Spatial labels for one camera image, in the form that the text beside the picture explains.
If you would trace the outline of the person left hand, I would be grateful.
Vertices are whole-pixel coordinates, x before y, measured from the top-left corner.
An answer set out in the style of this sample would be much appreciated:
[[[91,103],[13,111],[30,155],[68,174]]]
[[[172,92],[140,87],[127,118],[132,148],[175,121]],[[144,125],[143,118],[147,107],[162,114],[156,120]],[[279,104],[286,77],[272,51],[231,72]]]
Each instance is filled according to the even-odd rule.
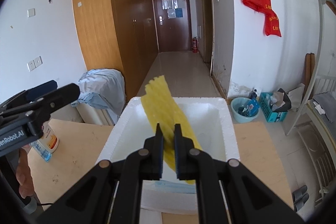
[[[18,166],[16,170],[16,178],[19,182],[19,194],[22,198],[31,197],[34,195],[34,183],[31,176],[27,153],[30,150],[30,145],[25,145],[19,149]]]

